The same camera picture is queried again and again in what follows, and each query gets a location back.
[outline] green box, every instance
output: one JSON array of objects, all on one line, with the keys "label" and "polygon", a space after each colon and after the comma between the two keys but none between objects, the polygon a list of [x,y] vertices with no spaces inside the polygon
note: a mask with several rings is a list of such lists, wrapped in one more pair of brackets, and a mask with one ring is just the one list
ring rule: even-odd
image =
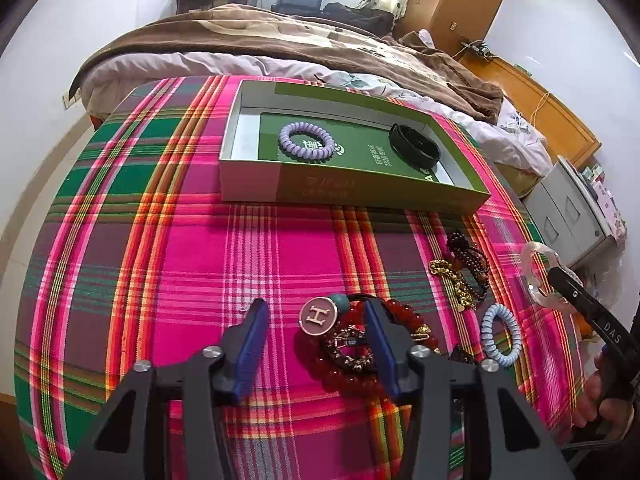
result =
[{"label": "green box", "polygon": [[[278,144],[286,124],[307,121],[332,134],[329,160],[301,160]],[[392,124],[437,143],[433,171],[405,163],[389,145]],[[313,146],[306,134],[294,142]],[[220,153],[222,199],[362,205],[472,214],[490,194],[449,134],[429,115],[341,89],[264,80],[238,87]]]}]

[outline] light blue coil hair tie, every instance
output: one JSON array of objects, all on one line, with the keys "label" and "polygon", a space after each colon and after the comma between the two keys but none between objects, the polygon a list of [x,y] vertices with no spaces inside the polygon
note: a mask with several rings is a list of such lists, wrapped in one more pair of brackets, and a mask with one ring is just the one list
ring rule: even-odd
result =
[{"label": "light blue coil hair tie", "polygon": [[[509,332],[513,341],[511,352],[504,355],[498,350],[494,342],[494,319],[498,316]],[[502,368],[511,366],[520,355],[522,350],[522,334],[515,316],[503,304],[494,303],[484,313],[482,323],[480,325],[480,338],[482,340],[482,348],[487,357],[496,361]]]}]

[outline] wooden cabinet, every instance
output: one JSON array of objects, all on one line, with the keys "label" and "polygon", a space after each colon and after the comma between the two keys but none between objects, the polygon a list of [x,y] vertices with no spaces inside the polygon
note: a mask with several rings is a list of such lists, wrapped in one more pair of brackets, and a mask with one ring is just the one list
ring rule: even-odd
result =
[{"label": "wooden cabinet", "polygon": [[426,28],[436,48],[453,56],[462,38],[484,40],[502,0],[409,0],[394,36]]},{"label": "wooden cabinet", "polygon": [[562,155],[581,170],[601,146],[596,136],[569,108],[522,70],[499,57],[487,62],[468,50],[460,63],[480,79],[500,85],[527,121],[538,110],[534,126],[546,137],[546,150],[554,162],[558,155]]}]

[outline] wooden headboard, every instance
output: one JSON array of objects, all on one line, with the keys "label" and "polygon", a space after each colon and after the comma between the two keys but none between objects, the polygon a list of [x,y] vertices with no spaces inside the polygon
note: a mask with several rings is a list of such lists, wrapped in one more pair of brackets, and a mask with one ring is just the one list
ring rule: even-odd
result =
[{"label": "wooden headboard", "polygon": [[[498,83],[527,121],[548,93],[522,70],[499,57],[486,62],[476,54],[467,53],[460,63],[485,81]],[[553,162],[562,155],[578,170],[601,146],[584,123],[553,94],[549,94],[538,110],[535,127],[546,137],[547,151]]]}]

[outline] human hand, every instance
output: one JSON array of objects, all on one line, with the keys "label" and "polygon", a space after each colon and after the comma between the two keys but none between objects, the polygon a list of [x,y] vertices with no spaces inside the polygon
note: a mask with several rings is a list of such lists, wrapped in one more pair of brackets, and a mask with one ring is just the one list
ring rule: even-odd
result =
[{"label": "human hand", "polygon": [[629,401],[622,399],[604,399],[602,398],[602,379],[600,377],[600,369],[602,368],[603,356],[599,354],[594,359],[598,371],[594,373],[584,384],[584,391],[578,397],[576,407],[574,409],[573,421],[578,428],[584,428],[588,422],[596,420],[598,413],[600,416],[611,423],[611,430],[607,434],[607,438],[615,439],[625,434],[634,420],[634,410],[629,410]]}]

